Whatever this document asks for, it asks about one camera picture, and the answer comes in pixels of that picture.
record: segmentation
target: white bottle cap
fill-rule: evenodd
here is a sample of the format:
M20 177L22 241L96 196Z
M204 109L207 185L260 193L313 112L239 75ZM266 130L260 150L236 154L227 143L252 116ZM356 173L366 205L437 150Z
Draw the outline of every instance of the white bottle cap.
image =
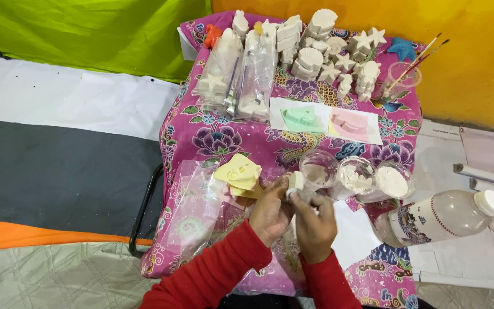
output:
M494 217L494 191L484 190L474 194L474 202L485 214Z

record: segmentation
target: bottle label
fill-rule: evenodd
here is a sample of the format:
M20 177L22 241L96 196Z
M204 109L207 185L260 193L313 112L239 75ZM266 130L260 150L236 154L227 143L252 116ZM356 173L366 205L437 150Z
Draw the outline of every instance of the bottle label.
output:
M390 218L395 235L404 243L421 244L458 237L436 214L434 197L400 207Z

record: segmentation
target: pink batik tablecloth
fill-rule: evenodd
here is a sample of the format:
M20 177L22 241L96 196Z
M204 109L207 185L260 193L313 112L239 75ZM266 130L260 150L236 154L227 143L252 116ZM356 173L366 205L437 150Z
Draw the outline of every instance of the pink batik tablecloth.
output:
M208 110L200 110L196 106L197 97L191 95L191 90L195 87L209 56L209 50L202 45L205 27L207 24L214 24L220 29L231 27L233 16L234 12L227 11L181 24L182 32L187 35L199 54L161 128L160 144L166 179L165 207L160 215L154 244L142 258L142 274L146 277L168 276L189 259L165 250L165 245L160 239L158 240L158 236L167 231L166 223L172 217L175 201L178 202L181 196L177 171L180 171L179 166L183 160L223 164L234 154L242 153L261 165L265 171L271 171L266 175L262 174L261 179L265 183L273 179L276 174L298 169L298 159L302 154L316 148L333 153L339 160L352 155L368 158L374 165L378 165L381 160L394 160L413 171L415 141L422 121L415 89L404 92L396 102L384 106L377 102L358 102L356 94L350 94L340 100L336 97L336 81L332 86L325 82L305 82L295 79L289 72L278 69L273 97L290 97L376 113L379 115L383 146L330 138L323 134L278 131L264 123L231 120ZM250 25L266 19L252 14L245 14L245 17ZM270 21L282 20L270 18ZM356 34L341 29L332 31L333 36L342 37L347 41ZM368 57L368 60L374 59L382 64L378 81L384 80L389 65L397 61L396 54L385 52L390 46L391 38L388 37L387 40L387 44ZM419 51L421 46L415 45L415 49ZM399 205L395 200L361 205L356 200L349 199L347 203L353 210L365 207L373 220L379 214ZM244 212L229 207L228 204L223 205L222 213L221 220L215 226L215 234L225 234L230 230L230 226L234 226L245 217ZM259 273L250 271L236 287L236 293L266 292L289 296L303 294L304 276L294 255L295 248L291 248L290 243L280 241L273 250L272 263ZM418 308L406 248L396 249L382 245L373 250L363 261L346 269L345 274L352 291L362 304Z

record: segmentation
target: plastic bag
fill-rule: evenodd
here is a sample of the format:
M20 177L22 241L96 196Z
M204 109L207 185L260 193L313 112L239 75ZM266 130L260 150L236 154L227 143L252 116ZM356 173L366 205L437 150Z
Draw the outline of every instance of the plastic bag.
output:
M259 122L270 120L270 95L276 72L276 44L271 37L251 30L245 38L245 52L235 104L227 111L233 119Z
M233 97L233 87L237 83L242 57L241 40L230 28L226 29L216 40L201 78L192 89L192 95L199 96L197 105L217 109L224 105L227 97Z
M162 238L166 249L182 256L194 256L207 246L227 185L213 177L217 166L204 168L201 164L183 162L179 183L182 197Z

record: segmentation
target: yellow wall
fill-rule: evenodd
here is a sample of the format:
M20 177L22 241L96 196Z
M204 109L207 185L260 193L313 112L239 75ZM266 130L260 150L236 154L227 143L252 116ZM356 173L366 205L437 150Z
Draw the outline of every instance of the yellow wall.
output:
M421 65L417 93L427 118L494 129L494 0L212 0L213 11L241 9L307 23L320 8L338 15L336 26L354 31L372 26L387 36L451 41Z

